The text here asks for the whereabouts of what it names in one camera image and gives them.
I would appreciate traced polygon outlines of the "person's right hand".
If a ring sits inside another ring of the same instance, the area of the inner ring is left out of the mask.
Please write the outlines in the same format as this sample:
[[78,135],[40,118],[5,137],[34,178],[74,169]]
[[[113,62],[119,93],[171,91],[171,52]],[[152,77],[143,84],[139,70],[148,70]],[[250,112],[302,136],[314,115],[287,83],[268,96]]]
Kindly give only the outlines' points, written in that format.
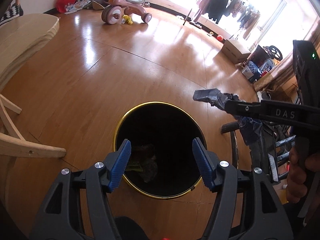
[[319,153],[308,157],[304,165],[299,164],[299,154],[295,147],[290,150],[290,168],[287,176],[286,198],[290,203],[298,203],[307,194],[306,171],[304,167],[312,172],[319,172]]

